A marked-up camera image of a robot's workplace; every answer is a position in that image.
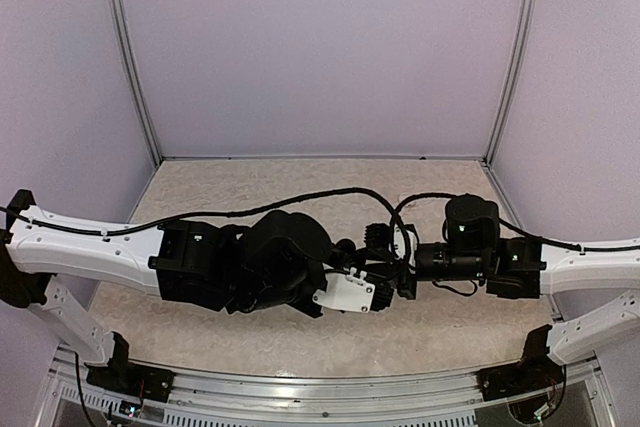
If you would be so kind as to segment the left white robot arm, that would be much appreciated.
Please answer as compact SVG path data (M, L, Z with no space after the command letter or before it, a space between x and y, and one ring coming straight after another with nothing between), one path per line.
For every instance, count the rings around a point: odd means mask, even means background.
M65 275L134 288L165 301L251 313L280 305L310 317L368 312L375 287L303 213L274 210L250 226L181 218L131 227L57 216L19 191L1 232L1 299L45 321L115 389L140 381L127 341L103 328L62 283Z

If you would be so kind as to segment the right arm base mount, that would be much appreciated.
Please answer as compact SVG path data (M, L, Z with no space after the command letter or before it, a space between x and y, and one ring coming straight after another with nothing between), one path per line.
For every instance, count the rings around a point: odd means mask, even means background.
M485 402L544 390L564 381L564 368L518 362L481 369L477 381Z

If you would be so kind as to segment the left aluminium corner post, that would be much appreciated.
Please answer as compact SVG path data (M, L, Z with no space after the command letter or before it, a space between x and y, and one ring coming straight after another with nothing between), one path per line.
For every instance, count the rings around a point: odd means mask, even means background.
M164 155L145 99L126 15L124 0L108 0L121 62L152 165L158 169Z

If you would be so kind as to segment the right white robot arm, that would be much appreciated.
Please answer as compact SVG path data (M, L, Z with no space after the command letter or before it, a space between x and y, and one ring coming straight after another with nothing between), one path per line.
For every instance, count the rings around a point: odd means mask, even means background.
M523 391L535 389L551 371L585 357L639 329L639 241L593 245L562 242L527 233L501 219L498 205L472 194L442 194L443 239L412 243L400 213L419 200L402 200L391 215L382 244L403 265L399 281L475 281L490 295L537 299L580 291L617 289L608 303L572 320L531 331L511 380Z

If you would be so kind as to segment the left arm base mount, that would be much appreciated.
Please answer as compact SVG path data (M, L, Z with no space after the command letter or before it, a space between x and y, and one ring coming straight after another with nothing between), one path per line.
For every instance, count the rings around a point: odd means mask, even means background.
M88 367L86 381L107 391L147 401L168 401L175 373L132 362Z

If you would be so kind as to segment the pink earbud charging case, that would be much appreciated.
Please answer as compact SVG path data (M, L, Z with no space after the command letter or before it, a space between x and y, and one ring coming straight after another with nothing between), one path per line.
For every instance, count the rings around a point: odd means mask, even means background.
M410 196L412 196L412 195L414 195L414 194L412 194L412 193L408 193L408 192L402 192L402 193L400 193L400 194L398 195L398 201L402 201L402 200L404 200L405 198L410 197Z

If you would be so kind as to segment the right aluminium corner post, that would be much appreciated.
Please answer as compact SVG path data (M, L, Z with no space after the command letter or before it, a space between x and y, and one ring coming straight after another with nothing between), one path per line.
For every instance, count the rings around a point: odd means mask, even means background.
M506 76L501 90L498 110L490 132L489 141L483 156L488 170L498 156L499 148L506 130L512 109L518 81L526 55L527 42L534 17L536 0L521 0L517 16L515 36L511 47Z

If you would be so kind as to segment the aluminium corner post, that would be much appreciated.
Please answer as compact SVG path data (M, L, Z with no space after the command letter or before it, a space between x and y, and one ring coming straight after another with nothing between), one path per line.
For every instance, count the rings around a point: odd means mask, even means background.
M490 132L489 141L483 156L488 170L498 156L499 148L506 130L512 109L518 81L526 55L527 42L534 17L536 0L521 0L517 16L515 36L511 47L506 76L501 90L498 110Z
M145 99L126 15L124 0L108 0L121 62L152 165L158 169L164 155Z

